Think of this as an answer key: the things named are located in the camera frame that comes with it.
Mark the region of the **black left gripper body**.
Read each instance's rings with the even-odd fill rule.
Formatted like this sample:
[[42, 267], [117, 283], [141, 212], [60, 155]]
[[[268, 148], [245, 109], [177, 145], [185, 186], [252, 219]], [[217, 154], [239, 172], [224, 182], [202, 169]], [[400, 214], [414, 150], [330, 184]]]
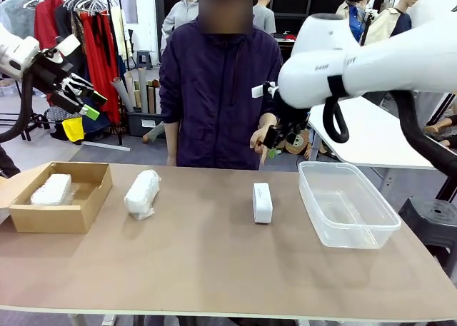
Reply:
[[31, 65], [32, 86], [43, 93], [65, 98], [86, 97], [85, 81], [56, 48], [39, 51]]

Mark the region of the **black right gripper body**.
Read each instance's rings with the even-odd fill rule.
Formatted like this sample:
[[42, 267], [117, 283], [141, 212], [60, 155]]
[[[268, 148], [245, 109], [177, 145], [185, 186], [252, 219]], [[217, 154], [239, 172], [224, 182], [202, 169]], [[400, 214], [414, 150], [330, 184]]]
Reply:
[[280, 96], [273, 98], [274, 110], [283, 126], [304, 129], [308, 123], [308, 109], [289, 106]]

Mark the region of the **person's left hand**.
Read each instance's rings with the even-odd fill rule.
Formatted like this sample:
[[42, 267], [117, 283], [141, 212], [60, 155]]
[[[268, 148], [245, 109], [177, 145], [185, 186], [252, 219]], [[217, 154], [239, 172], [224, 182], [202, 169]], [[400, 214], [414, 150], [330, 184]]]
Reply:
[[263, 165], [268, 154], [268, 148], [263, 144], [266, 134], [271, 126], [277, 124], [277, 118], [272, 113], [263, 114], [258, 122], [258, 130], [250, 139], [250, 148], [261, 156], [260, 164]]

